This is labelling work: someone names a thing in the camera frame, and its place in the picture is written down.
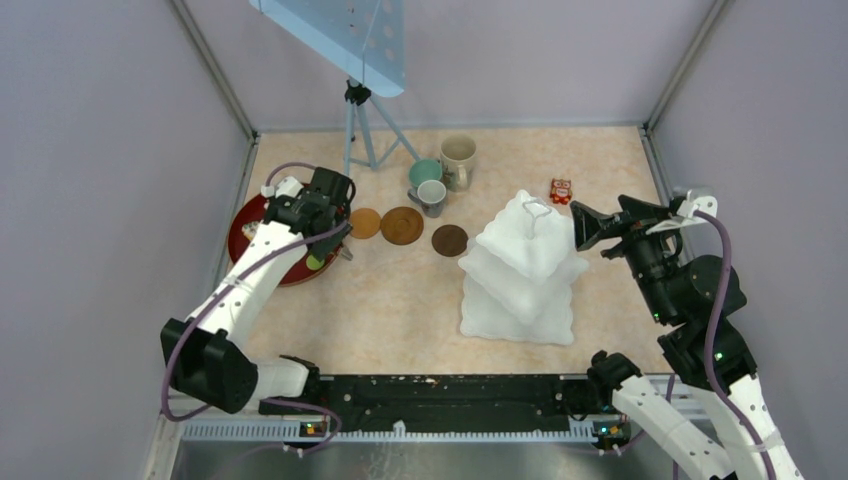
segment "cable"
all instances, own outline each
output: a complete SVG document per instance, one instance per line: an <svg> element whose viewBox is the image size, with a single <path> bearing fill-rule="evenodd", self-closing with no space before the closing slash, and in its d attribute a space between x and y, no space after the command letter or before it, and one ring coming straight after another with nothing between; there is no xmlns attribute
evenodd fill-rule
<svg viewBox="0 0 848 480"><path fill-rule="evenodd" d="M666 262L676 262L680 257L680 254L683 253L683 235L680 233L680 230L674 230L674 253L671 254L668 258L665 259Z"/></svg>
<svg viewBox="0 0 848 480"><path fill-rule="evenodd" d="M575 422L582 422L583 420L586 420L586 417L589 416L588 413L584 413L583 416L580 418L575 417L574 414L571 413L571 409L568 408L568 402L563 402L562 407L565 410L565 414L568 416L568 418L574 420Z"/></svg>
<svg viewBox="0 0 848 480"><path fill-rule="evenodd" d="M708 213L704 213L700 210L695 211L695 216L699 218L703 218L704 220L710 222L716 230L718 230L718 234L721 237L721 251L722 251L722 259L721 259L721 275L718 279L718 289L716 291L715 303L713 303L713 309L710 313L710 320L707 323L707 338L706 343L704 344L704 369L707 374L707 380L710 382L710 388L713 389L718 398L736 415L736 418L739 419L739 422L742 426L745 427L745 430L748 431L748 434L751 435L751 439L754 441L755 445L762 445L763 439L760 437L759 432L754 428L754 425L751 423L751 420L742 413L742 410L739 409L733 402L730 401L730 398L724 393L724 390L721 388L721 385L718 383L718 378L716 377L715 372L715 337L716 332L718 331L718 322L721 318L721 309L724 306L724 297L727 295L727 285L730 283L730 260L731 260L731 248L730 248L730 234L727 232L727 228L718 221L717 218L713 217ZM774 470L774 464L771 461L771 456L767 450L760 452L760 455L763 457L763 463L766 467L766 474L769 480L775 480L776 474Z"/></svg>
<svg viewBox="0 0 848 480"><path fill-rule="evenodd" d="M350 197L347 199L347 203L353 201L356 198L356 184L353 181L350 182Z"/></svg>
<svg viewBox="0 0 848 480"><path fill-rule="evenodd" d="M264 445L259 445L258 447L251 448L250 450L238 455L236 458L227 462L226 465L224 465L223 467L218 469L218 471L215 472L214 475L209 477L209 480L217 479L222 473L233 468L236 464L241 463L247 457L250 457L250 456L257 454L259 452L264 452L265 450L282 449L284 452L290 452L290 451L291 452L302 452L302 455L308 455L308 454L311 454L311 453L318 452L320 450L323 450L324 448L327 448L330 441L336 435L338 435L339 432L342 431L342 419L341 419L341 417L339 417L338 414L336 414L336 412L334 412L334 411L332 411L328 408L320 407L318 405L310 405L308 403L292 402L292 401L288 401L288 400L278 400L276 398L266 398L266 399L263 399L262 401L266 402L266 403L271 403L271 404L274 404L274 405L277 405L277 406L280 406L280 407L299 408L301 410L309 410L309 411L312 411L312 412L321 413L321 414L329 416L333 420L335 420L336 428L332 432L330 432L330 434L327 435L323 440L321 440L320 442L316 443L315 445L307 448L306 450L301 450L301 449L293 449L292 450L292 449L289 449L288 445L286 445L284 443L283 444L281 444L281 443L266 443Z"/></svg>
<svg viewBox="0 0 848 480"><path fill-rule="evenodd" d="M288 244L284 247L273 250L270 253L268 253L267 255L265 255L264 257L257 260L256 263L254 263L253 265L247 267L236 278L238 278L241 281L245 281L245 280L247 280L247 277L250 276L251 273L255 272L257 269L259 269L260 267L262 267L266 263L270 262L272 259L274 259L274 258L276 258L276 257L278 257L278 256L280 256L280 255L282 255L282 254L284 254L288 251L294 250L295 248L301 247L303 245L308 245L310 243L315 243L315 242L324 240L325 238L332 237L333 235L344 230L344 228L346 226L347 226L347 221L343 221L343 222L339 223L335 228L328 230L324 233L321 233L321 234L318 234L318 235L313 235L309 238L304 238L304 239L298 240L294 243L290 243L290 244ZM209 312L212 311L212 309L215 308L215 306L218 305L218 303L221 300L223 300L224 297L226 297L234 288L235 287L233 285L226 285L223 289L221 289L220 292L218 292L216 295L214 295L212 297L212 299L206 304L205 307L203 307L203 309L200 311L200 313L197 314L197 317L194 318L188 324L188 326L186 327L182 336L180 336L180 339L177 341L177 344L174 345L174 349L171 351L171 356L168 357L168 363L165 366L165 376L162 379L162 389L160 391L159 400L160 400L160 403L161 403L161 406L162 406L162 415L164 415L165 418L167 418L168 420L170 420L172 422L181 422L183 420L188 420L189 418L192 418L195 415L197 415L197 414L199 414L199 413L201 413L201 412L203 412L203 411L205 411L206 409L209 408L209 405L204 405L204 406L202 406L202 407L200 407L196 410L193 410L193 411L191 411L191 412L189 412L185 415L178 417L178 416L174 415L174 413L171 411L171 406L168 404L168 389L171 385L171 377L173 377L173 375L174 375L174 368L176 368L176 365L177 365L177 358L179 358L180 351L182 351L183 346L185 346L186 342L188 341L189 335L191 335L191 333L194 332L194 330L197 328L197 326L200 325L201 320L203 320L206 317L206 315L208 315Z"/></svg>
<svg viewBox="0 0 848 480"><path fill-rule="evenodd" d="M265 179L265 186L266 187L270 186L271 181L274 180L274 176L276 176L278 173L280 173L281 170L284 170L284 169L289 168L289 167L303 167L303 168L308 168L310 170L315 170L315 168L316 168L315 165L312 165L311 163L306 163L306 162L284 163L284 164L274 168L273 170L271 170L271 173L268 174L268 178Z"/></svg>

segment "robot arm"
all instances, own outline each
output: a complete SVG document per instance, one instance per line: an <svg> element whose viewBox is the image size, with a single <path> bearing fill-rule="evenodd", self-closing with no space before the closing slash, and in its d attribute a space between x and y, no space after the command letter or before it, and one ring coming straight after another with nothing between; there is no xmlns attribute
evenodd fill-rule
<svg viewBox="0 0 848 480"><path fill-rule="evenodd" d="M599 352L592 359L589 378L599 388L602 403L635 419L691 478L768 478L763 452L768 452L774 478L802 478L768 414L756 378L756 364L744 339L727 321L747 299L730 271L727 296L719 316L713 358L719 386L728 401L744 412L757 445L736 413L710 385L704 362L707 324L721 274L721 259L701 256L679 265L682 237L679 229L703 223L696 211L715 215L716 200L691 190L671 200L668 207L627 196L619 197L622 212L598 213L579 202L571 204L578 250L599 240L620 237L621 242L601 255L624 257L654 320L677 328L658 339L663 355L703 405L724 448L714 445L642 379L639 370L621 354ZM671 251L666 241L674 238Z"/></svg>
<svg viewBox="0 0 848 480"><path fill-rule="evenodd" d="M288 177L263 189L269 198L265 216L229 276L185 322L171 319L162 329L165 361L176 355L172 388L227 413L238 412L252 398L301 394L306 366L284 358L257 366L242 349L280 279L307 253L323 260L350 232L349 190L355 192L349 178L322 168L306 187ZM305 237L321 240L307 246Z"/></svg>

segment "red package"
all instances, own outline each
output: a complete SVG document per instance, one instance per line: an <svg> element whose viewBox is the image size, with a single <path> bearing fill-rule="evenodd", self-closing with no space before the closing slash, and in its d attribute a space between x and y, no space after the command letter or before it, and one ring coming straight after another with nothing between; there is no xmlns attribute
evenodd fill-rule
<svg viewBox="0 0 848 480"><path fill-rule="evenodd" d="M554 204L568 205L571 201L571 180L551 180L551 200Z"/></svg>

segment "blue panel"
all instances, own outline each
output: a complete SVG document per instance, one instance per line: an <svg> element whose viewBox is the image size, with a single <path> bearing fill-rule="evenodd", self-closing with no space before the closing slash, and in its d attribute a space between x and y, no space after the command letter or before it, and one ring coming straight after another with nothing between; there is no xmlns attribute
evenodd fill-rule
<svg viewBox="0 0 848 480"><path fill-rule="evenodd" d="M406 88L403 0L250 0L250 4L382 97Z"/></svg>

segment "cup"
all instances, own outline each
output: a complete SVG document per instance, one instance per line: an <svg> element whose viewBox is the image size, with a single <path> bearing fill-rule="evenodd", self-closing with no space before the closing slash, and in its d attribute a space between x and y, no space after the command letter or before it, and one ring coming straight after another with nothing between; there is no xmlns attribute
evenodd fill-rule
<svg viewBox="0 0 848 480"><path fill-rule="evenodd" d="M448 189L445 184L438 180L427 180L418 188L410 188L406 195L410 200L421 206L424 215L430 218L438 218L445 209L445 201Z"/></svg>
<svg viewBox="0 0 848 480"><path fill-rule="evenodd" d="M408 177L412 188L418 188L427 180L441 180L442 165L432 158L418 160L409 167Z"/></svg>
<svg viewBox="0 0 848 480"><path fill-rule="evenodd" d="M451 135L442 141L439 152L442 182L454 192L468 190L471 172L477 165L477 144L468 135Z"/></svg>

